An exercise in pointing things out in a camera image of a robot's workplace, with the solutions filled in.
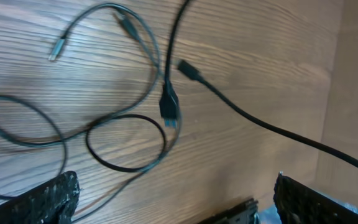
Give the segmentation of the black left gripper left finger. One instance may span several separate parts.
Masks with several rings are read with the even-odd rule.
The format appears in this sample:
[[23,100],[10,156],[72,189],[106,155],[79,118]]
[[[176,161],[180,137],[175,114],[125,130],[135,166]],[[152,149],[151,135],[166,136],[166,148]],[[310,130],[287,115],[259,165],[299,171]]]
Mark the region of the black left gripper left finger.
[[76,172],[66,171],[1,204],[0,224],[72,223],[79,196]]

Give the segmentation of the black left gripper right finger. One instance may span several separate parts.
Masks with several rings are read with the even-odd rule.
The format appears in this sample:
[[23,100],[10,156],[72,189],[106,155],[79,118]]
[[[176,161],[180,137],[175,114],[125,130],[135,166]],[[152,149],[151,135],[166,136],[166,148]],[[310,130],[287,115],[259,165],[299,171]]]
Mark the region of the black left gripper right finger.
[[282,174],[273,201],[282,223],[358,224],[357,213]]

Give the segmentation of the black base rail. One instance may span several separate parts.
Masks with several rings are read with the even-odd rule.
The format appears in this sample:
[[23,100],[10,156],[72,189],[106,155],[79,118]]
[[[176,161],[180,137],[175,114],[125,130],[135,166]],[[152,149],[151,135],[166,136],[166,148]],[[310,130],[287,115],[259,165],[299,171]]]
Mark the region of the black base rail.
[[198,224],[260,224],[258,201],[250,198]]

